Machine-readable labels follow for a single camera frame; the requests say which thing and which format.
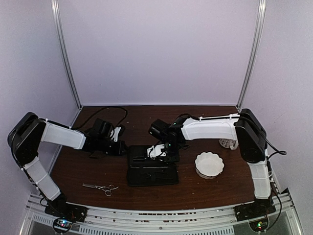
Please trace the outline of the black zippered tool case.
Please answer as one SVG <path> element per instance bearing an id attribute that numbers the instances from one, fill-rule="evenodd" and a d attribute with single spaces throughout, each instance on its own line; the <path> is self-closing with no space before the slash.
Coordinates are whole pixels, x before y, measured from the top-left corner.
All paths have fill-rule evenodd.
<path id="1" fill-rule="evenodd" d="M 179 183 L 177 166 L 148 157 L 147 145 L 132 145 L 128 150 L 127 183 L 130 187 L 175 185 Z"/>

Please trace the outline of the silver thinning scissors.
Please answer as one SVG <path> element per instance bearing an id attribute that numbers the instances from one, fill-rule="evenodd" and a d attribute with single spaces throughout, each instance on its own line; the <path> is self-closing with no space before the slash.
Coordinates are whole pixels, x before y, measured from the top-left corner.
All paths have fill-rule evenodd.
<path id="1" fill-rule="evenodd" d="M 98 185 L 91 185 L 91 184 L 82 184 L 82 186 L 86 188 L 94 188 L 94 189 L 101 190 L 105 193 L 107 197 L 111 197 L 112 191 L 119 188 L 119 187 L 115 187 L 114 185 L 98 186 Z"/>

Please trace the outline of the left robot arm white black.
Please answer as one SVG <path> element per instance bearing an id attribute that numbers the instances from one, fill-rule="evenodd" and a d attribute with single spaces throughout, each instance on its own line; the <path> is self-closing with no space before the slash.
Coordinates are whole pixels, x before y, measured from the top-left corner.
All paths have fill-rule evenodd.
<path id="1" fill-rule="evenodd" d="M 33 112 L 26 113 L 10 131 L 7 143 L 11 154 L 29 179 L 46 199 L 52 201 L 51 209 L 59 216 L 66 217 L 70 206 L 60 199 L 62 192 L 52 180 L 39 158 L 42 144 L 69 147 L 84 152 L 102 152 L 108 156 L 123 156 L 127 146 L 121 135 L 124 126 L 96 119 L 93 126 L 85 131 L 40 118 Z"/>

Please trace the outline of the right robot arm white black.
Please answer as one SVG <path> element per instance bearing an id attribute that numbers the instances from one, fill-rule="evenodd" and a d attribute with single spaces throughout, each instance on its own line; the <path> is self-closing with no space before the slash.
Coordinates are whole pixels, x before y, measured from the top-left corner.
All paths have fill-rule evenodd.
<path id="1" fill-rule="evenodd" d="M 172 124 L 157 119 L 151 124 L 149 133 L 160 143 L 147 149 L 148 158 L 162 159 L 165 162 L 173 162 L 186 141 L 198 139 L 232 141 L 230 149 L 239 149 L 242 159 L 250 168 L 254 196 L 257 199 L 251 204 L 251 212 L 255 216 L 261 216 L 269 209 L 271 186 L 266 131 L 250 109 L 219 117 L 204 118 L 181 114 Z"/>

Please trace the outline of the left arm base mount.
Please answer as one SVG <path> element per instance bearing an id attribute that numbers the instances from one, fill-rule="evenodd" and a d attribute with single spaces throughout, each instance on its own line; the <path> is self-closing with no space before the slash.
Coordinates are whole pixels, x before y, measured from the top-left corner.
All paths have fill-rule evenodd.
<path id="1" fill-rule="evenodd" d="M 84 222 L 88 209 L 83 206 L 66 204 L 66 208 L 61 210 L 46 206 L 45 213 L 56 217 L 52 222 L 52 228 L 57 234 L 69 232 L 76 222 Z"/>

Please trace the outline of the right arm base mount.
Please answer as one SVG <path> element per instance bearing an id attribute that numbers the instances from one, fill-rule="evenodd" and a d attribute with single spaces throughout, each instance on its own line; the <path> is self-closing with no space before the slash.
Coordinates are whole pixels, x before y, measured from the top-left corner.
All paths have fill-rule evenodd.
<path id="1" fill-rule="evenodd" d="M 262 233 L 269 228 L 268 216 L 276 212 L 276 207 L 271 203 L 252 202 L 235 206 L 234 212 L 238 222 L 247 220 L 252 231 Z"/>

